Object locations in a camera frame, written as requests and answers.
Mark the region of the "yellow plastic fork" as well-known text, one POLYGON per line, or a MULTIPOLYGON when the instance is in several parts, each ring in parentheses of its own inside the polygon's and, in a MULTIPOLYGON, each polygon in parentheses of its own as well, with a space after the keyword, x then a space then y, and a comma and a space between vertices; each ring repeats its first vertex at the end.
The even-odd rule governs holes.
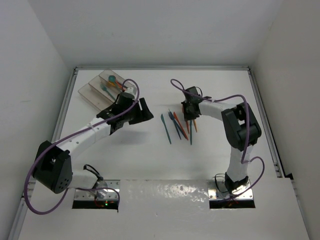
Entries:
POLYGON ((195 131, 197 133, 198 132, 198 126, 197 126, 197 122, 196 122, 195 119, 193 120, 193 125, 194 125, 195 131))

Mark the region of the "orange plastic spoon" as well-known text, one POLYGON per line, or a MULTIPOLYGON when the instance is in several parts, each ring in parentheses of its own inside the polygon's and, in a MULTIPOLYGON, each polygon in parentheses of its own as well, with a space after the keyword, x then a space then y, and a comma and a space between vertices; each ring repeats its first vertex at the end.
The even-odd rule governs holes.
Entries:
POLYGON ((116 80, 114 83, 117 83, 117 84, 122 88, 122 91, 125 90, 125 89, 123 88, 122 84, 121 84, 120 82, 118 82, 117 80, 116 80))

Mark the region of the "teal plastic spoon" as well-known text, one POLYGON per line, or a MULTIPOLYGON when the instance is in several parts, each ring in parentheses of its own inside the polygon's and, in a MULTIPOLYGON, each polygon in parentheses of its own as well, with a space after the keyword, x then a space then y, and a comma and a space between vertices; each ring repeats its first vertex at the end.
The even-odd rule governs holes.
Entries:
POLYGON ((110 76, 108 77, 108 80, 107 80, 106 85, 107 85, 108 87, 115 88, 115 87, 113 87, 113 86, 110 85, 110 82, 114 83, 115 81, 118 81, 117 78, 116 78, 116 76, 115 76, 115 75, 110 75, 110 76))

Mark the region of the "teal plastic fork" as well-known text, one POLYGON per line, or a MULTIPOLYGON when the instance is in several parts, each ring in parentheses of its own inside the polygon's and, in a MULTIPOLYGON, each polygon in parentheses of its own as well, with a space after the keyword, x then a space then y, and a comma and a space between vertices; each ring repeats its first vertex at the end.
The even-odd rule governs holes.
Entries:
POLYGON ((110 99, 116 101, 116 98, 108 91, 107 87, 103 84, 100 84, 100 88, 108 95, 110 99))

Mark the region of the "orange plastic fork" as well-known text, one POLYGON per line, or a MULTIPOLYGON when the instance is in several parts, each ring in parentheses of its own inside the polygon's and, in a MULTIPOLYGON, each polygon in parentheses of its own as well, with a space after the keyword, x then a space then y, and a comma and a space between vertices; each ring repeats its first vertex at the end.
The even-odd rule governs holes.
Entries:
POLYGON ((185 113, 184 113, 183 105, 181 105, 181 111, 182 111, 182 114, 183 114, 183 119, 185 121, 187 132, 188 132, 188 134, 190 134, 190 125, 189 125, 189 122, 187 120, 185 120, 185 113))

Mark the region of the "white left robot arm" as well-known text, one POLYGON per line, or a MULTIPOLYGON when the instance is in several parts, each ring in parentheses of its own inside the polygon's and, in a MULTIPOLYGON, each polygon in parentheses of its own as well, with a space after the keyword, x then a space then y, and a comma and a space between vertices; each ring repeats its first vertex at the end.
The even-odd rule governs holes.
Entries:
POLYGON ((69 188, 93 189, 103 178, 89 170, 75 170, 72 164, 82 152, 111 136, 125 123, 135 125, 154 117, 145 99, 137 99, 138 93, 136 87, 128 87, 118 94, 111 106, 98 113, 89 124, 68 139, 43 142, 37 152, 32 177, 55 194, 69 188))

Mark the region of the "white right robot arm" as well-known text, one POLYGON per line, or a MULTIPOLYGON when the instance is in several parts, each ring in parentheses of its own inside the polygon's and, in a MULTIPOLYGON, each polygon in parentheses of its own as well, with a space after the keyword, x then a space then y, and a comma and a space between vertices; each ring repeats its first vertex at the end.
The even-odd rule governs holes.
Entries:
POLYGON ((224 103, 202 97, 195 86, 183 91, 185 100, 181 103, 184 119, 195 120, 208 116, 223 123, 226 139, 231 146, 229 166, 224 185, 229 193, 248 181, 248 164, 253 146, 262 135, 261 127, 247 101, 239 104, 224 103))

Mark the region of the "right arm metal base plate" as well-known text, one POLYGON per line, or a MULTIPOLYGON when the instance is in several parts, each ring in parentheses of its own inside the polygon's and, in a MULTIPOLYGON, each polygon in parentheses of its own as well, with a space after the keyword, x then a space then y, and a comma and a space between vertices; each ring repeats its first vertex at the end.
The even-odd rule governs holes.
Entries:
POLYGON ((237 201, 251 201, 254 200, 253 191, 250 188, 251 182, 248 180, 244 185, 239 186, 229 193, 225 186, 225 181, 222 179, 207 180, 206 181, 208 196, 211 201, 222 201, 233 197, 237 201))

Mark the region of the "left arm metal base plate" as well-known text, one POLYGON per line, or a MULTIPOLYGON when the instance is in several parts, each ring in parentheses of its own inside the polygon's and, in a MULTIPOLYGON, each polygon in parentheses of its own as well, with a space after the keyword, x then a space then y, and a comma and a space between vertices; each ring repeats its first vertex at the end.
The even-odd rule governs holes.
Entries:
POLYGON ((94 189, 99 190, 79 190, 74 193, 75 201, 93 201, 94 199, 102 201, 118 201, 120 193, 120 180, 110 179, 98 181, 94 189))

